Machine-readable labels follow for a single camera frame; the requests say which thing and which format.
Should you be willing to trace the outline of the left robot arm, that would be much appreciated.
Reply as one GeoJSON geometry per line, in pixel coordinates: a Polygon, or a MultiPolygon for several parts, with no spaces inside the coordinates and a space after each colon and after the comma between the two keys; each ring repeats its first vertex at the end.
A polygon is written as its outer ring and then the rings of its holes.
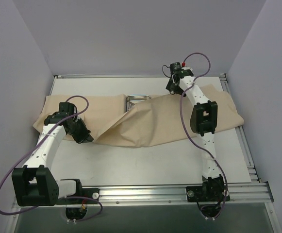
{"type": "Polygon", "coordinates": [[[66,135],[70,135],[78,144],[94,140],[90,130],[78,116],[76,106],[67,101],[61,102],[58,111],[46,117],[36,148],[23,167],[15,168],[12,172],[19,206],[54,206],[64,197],[71,203],[79,203],[83,199],[79,179],[56,180],[50,170],[66,135]]]}

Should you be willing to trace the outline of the beige surgical wrap cloth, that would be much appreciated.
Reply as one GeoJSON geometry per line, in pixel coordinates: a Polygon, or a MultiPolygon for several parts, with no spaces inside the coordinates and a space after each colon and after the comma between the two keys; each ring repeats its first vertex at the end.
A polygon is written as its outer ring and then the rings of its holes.
{"type": "MultiPolygon", "coordinates": [[[[202,86],[201,90],[211,101],[218,104],[216,132],[233,129],[244,124],[238,114],[231,96],[218,91],[212,84],[202,86]]],[[[33,127],[42,133],[44,120],[59,108],[69,96],[47,96],[46,102],[33,127]]],[[[117,96],[86,96],[89,108],[80,117],[91,131],[94,142],[120,147],[151,147],[164,143],[187,139],[180,118],[180,95],[155,96],[137,103],[124,113],[125,98],[117,96]]],[[[183,98],[183,119],[191,137],[195,137],[189,127],[192,105],[183,98]]]]}

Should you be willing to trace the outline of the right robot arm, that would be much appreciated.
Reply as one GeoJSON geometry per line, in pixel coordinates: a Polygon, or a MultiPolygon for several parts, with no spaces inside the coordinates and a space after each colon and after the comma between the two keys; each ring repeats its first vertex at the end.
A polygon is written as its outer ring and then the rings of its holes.
{"type": "Polygon", "coordinates": [[[183,120],[183,98],[188,97],[193,110],[190,117],[190,128],[198,141],[194,145],[201,150],[202,157],[202,197],[213,200],[219,191],[223,191],[224,177],[217,164],[215,150],[215,131],[217,127],[218,105],[209,100],[196,84],[192,69],[179,62],[168,66],[170,78],[166,89],[170,94],[179,94],[180,117],[183,120]]]}

